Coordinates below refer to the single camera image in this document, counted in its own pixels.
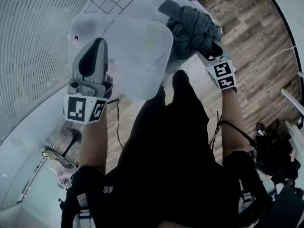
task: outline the white wall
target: white wall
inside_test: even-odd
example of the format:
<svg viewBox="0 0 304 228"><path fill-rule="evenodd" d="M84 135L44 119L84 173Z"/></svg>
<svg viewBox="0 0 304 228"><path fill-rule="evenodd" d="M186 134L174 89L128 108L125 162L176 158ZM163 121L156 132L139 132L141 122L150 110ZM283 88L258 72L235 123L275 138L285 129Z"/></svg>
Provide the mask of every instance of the white wall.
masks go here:
<svg viewBox="0 0 304 228"><path fill-rule="evenodd" d="M301 133L304 134L304 127L302 129L300 129ZM289 140L291 146L295 149L295 158L300 162L301 164L301 168L299 169L298 173L299 173L299 177L295 180L295 186L297 188L301 188L304 190L304 155L302 150L300 150L298 148L298 146L296 146L296 144L294 143L293 139Z"/></svg>
<svg viewBox="0 0 304 228"><path fill-rule="evenodd" d="M66 191L58 187L56 174L47 159L26 192L23 206L36 218L52 228L60 228L61 209L58 198L66 199Z"/></svg>
<svg viewBox="0 0 304 228"><path fill-rule="evenodd" d="M33 168L41 161L37 148L63 119L66 92L64 87L38 106L0 145L0 210L16 204L34 174Z"/></svg>
<svg viewBox="0 0 304 228"><path fill-rule="evenodd" d="M24 207L20 208L13 228L50 228Z"/></svg>
<svg viewBox="0 0 304 228"><path fill-rule="evenodd" d="M304 71L304 0L275 0L279 5L299 53L302 71Z"/></svg>
<svg viewBox="0 0 304 228"><path fill-rule="evenodd" d="M50 228L33 216L22 203L0 212L1 228Z"/></svg>
<svg viewBox="0 0 304 228"><path fill-rule="evenodd" d="M4 211L0 212L0 227L13 228L21 208L21 203Z"/></svg>

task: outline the gray towel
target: gray towel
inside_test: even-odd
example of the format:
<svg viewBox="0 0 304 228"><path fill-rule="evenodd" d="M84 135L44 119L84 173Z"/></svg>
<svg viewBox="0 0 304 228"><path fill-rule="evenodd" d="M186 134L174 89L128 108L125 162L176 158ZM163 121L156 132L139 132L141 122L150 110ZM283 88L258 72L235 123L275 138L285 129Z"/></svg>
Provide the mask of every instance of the gray towel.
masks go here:
<svg viewBox="0 0 304 228"><path fill-rule="evenodd" d="M199 51L205 57L212 55L212 40L220 41L222 34L208 14L191 6L180 7L172 0L166 0L158 11L169 16L167 27L174 38L169 63L176 59L187 59Z"/></svg>

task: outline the black pants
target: black pants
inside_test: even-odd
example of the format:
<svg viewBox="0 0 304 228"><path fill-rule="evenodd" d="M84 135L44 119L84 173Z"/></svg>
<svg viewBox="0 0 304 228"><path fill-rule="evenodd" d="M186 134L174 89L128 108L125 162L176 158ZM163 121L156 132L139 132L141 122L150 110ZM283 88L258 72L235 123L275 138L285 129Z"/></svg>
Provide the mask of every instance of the black pants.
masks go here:
<svg viewBox="0 0 304 228"><path fill-rule="evenodd" d="M143 155L149 155L149 158L144 158L144 165L147 165L151 157L158 160L162 158L167 162L168 156L165 153L168 152L171 157L178 158L182 164L187 161L185 159L186 146L188 146L188 152L200 151L204 146L204 149L209 152L208 155L214 160L208 148L209 119L189 83L187 74L184 71L178 71L173 76L172 86L174 97L171 104L165 105L165 91L161 86L157 95L142 106L134 122L130 138L122 151L118 166L129 167L130 162L134 165L142 164Z"/></svg>

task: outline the fabric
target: fabric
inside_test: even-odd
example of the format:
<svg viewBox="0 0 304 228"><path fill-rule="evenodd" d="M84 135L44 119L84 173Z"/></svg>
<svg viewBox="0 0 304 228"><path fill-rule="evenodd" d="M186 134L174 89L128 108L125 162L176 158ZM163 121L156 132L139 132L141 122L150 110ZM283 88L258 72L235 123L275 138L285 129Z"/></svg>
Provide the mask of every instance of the fabric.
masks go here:
<svg viewBox="0 0 304 228"><path fill-rule="evenodd" d="M77 196L80 212L73 220L73 228L96 228L91 211L87 208L88 202L86 194Z"/></svg>
<svg viewBox="0 0 304 228"><path fill-rule="evenodd" d="M165 105L160 87L143 105L116 168L105 176L92 167L77 171L61 227L71 228L82 193L97 228L156 228L163 220L194 228L238 226L239 178L254 169L249 155L237 152L223 167L217 164L208 145L209 119L186 73L178 71L172 85L171 104Z"/></svg>
<svg viewBox="0 0 304 228"><path fill-rule="evenodd" d="M257 169L273 176L271 180L275 185L285 183L285 179L296 180L301 164L297 159L291 162L289 153L293 150L288 140L280 140L276 146L272 146L267 136L257 136L256 141L263 152L257 151Z"/></svg>
<svg viewBox="0 0 304 228"><path fill-rule="evenodd" d="M221 30L214 25L208 14L191 6L180 7L172 0L166 0L158 11L169 16L167 27L172 31L174 43L170 62L187 59L199 51L203 56L217 57L217 46L212 40L221 40Z"/></svg>

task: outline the translucent plastic bin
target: translucent plastic bin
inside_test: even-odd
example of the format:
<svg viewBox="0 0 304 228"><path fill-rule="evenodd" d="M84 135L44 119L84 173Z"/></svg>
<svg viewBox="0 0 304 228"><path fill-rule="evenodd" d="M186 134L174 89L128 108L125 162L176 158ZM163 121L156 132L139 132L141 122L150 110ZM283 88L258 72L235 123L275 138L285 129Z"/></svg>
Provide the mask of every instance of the translucent plastic bin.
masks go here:
<svg viewBox="0 0 304 228"><path fill-rule="evenodd" d="M108 44L108 75L113 77L113 91L137 99L153 98L171 52L171 31L161 23L147 20L77 15L69 33L70 68L78 50L97 37L104 38Z"/></svg>

